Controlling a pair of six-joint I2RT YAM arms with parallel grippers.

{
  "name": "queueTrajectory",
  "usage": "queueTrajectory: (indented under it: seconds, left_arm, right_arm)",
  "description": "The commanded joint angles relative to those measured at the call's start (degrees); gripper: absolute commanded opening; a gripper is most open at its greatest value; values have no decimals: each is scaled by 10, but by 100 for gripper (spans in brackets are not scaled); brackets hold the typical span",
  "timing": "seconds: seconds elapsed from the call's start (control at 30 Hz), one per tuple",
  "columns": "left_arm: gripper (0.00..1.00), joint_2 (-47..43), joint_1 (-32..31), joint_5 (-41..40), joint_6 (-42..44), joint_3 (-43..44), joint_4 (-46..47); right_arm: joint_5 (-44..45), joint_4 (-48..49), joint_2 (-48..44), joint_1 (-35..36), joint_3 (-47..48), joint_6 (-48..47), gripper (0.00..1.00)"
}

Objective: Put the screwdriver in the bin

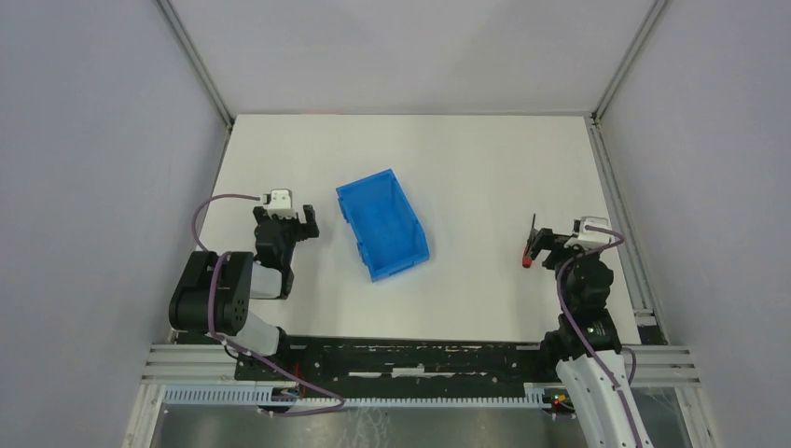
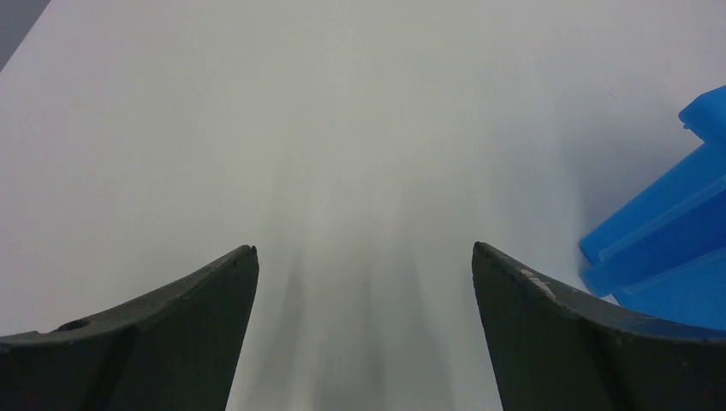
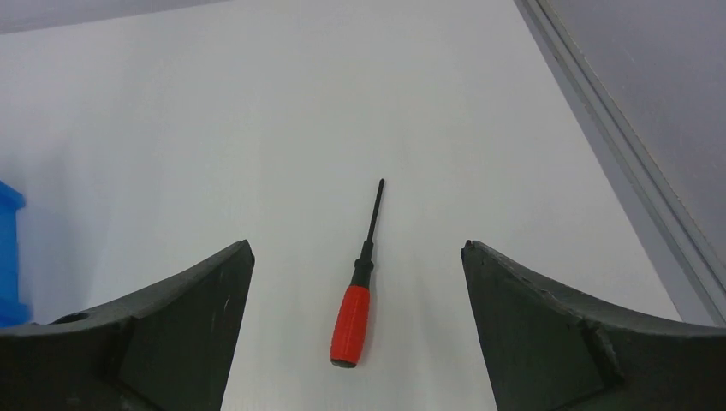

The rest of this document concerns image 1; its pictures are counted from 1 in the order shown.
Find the red and black screwdriver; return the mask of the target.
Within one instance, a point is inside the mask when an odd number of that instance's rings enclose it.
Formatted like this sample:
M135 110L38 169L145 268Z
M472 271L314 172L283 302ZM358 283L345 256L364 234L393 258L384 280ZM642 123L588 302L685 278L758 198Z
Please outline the red and black screwdriver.
M536 214L533 214L531 221L531 229L529 231L528 238L521 257L521 266L524 269L529 269L532 266L534 260L533 256L531 255L531 251L534 243L534 238L538 233L538 229L535 227L535 220L536 220Z

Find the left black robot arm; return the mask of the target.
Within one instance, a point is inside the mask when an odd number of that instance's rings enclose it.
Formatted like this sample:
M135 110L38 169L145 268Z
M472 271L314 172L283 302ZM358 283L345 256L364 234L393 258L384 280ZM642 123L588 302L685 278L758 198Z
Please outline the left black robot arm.
M294 282L291 262L296 245L320 235L315 211L302 207L304 221L294 212L257 206L253 214L255 250L235 251L222 259L213 251L194 251L176 285L168 308L171 327L194 334L215 333L247 355L264 357L287 351L285 331L250 311L252 300L285 300Z

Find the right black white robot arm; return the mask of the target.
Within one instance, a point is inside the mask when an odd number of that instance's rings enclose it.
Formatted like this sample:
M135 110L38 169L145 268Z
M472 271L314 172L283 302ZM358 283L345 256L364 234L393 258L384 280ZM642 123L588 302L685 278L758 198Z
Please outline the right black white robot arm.
M561 312L558 328L546 333L539 353L571 398L590 447L649 447L652 444L631 391L636 362L618 337L606 308L614 272L601 259L624 237L603 218L575 220L570 234L531 228L522 265L541 265L554 275Z

